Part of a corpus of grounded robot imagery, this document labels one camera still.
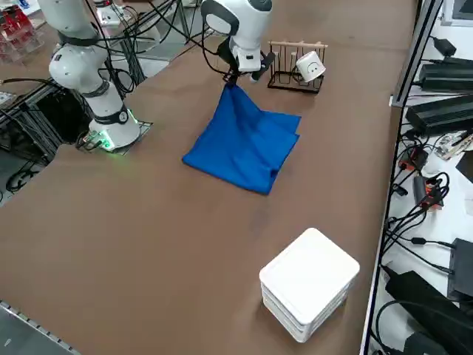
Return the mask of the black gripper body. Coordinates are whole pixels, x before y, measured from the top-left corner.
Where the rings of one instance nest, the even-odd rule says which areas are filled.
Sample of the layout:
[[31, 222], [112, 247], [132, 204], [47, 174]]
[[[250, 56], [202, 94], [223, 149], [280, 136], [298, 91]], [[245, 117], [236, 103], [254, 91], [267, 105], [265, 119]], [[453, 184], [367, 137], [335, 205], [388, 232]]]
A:
[[239, 75], [239, 64], [231, 51], [230, 39], [226, 38], [217, 48], [217, 55], [229, 65], [231, 75]]

